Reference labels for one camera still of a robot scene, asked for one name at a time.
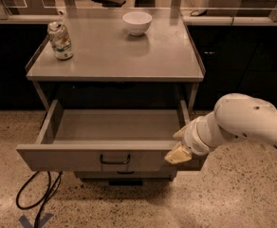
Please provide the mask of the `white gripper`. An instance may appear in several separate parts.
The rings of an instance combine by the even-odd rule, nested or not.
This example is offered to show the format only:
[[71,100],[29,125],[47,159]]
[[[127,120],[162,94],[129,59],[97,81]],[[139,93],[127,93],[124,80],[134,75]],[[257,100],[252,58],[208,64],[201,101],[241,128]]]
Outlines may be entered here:
[[192,159],[192,152],[204,156],[214,150],[214,123],[205,119],[195,119],[177,130],[173,138],[178,142],[169,151],[164,160],[170,164],[187,162]]

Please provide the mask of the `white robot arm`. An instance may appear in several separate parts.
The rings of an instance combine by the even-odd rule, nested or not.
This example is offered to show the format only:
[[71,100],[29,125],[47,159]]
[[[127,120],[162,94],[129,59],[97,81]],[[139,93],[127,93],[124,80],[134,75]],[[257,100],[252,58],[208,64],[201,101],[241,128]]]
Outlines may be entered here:
[[164,157],[171,164],[205,156],[225,143],[253,139],[277,148],[277,109],[262,99],[231,93],[221,97],[211,113],[179,129],[173,149]]

